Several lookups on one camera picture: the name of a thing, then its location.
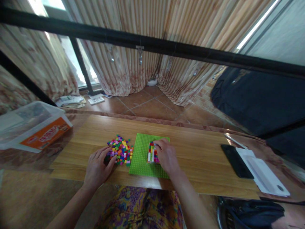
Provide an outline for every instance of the person's left hand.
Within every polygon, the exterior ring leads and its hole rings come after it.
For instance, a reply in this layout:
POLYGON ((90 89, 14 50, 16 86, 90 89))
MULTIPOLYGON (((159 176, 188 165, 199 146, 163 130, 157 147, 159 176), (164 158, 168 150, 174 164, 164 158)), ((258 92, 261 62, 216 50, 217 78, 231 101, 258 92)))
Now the person's left hand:
POLYGON ((104 164, 106 154, 110 150, 111 148, 106 146, 90 155, 83 185, 84 189, 95 192, 105 182, 117 159, 115 156, 111 158, 107 166, 104 164))

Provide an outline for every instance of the patterned skirt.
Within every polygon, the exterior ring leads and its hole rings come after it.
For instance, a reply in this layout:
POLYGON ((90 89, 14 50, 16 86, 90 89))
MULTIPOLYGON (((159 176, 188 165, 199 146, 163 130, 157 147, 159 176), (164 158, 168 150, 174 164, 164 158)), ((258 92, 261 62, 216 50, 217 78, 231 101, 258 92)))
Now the patterned skirt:
POLYGON ((94 228, 183 228, 175 191, 122 186, 94 228))

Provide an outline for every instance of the paper stack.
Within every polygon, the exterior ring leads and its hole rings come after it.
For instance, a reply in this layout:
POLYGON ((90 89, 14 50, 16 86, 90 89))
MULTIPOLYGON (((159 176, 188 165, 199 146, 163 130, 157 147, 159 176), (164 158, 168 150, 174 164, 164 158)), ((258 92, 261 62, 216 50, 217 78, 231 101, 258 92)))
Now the paper stack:
POLYGON ((102 94, 90 95, 89 97, 90 97, 90 99, 88 99, 88 102, 91 105, 94 105, 94 104, 101 103, 101 102, 105 101, 102 94))
POLYGON ((84 107, 86 100, 83 96, 67 95, 62 96, 56 102, 58 107, 67 107, 67 108, 81 108, 84 107))

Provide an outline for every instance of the clear plastic lid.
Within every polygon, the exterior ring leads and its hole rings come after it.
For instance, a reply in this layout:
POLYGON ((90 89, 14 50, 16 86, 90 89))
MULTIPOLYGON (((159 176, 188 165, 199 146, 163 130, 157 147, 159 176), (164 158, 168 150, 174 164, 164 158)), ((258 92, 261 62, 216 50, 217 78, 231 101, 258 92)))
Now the clear plastic lid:
POLYGON ((0 116, 0 149, 20 143, 63 113, 57 107, 35 101, 0 116))

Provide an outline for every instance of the plastic storage box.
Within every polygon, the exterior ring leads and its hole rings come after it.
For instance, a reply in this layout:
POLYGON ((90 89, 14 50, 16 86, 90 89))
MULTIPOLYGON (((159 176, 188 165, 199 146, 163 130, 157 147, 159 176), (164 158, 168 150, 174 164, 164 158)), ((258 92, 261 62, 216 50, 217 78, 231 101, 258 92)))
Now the plastic storage box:
POLYGON ((72 127, 64 113, 35 101, 0 116, 0 149, 39 153, 72 127))

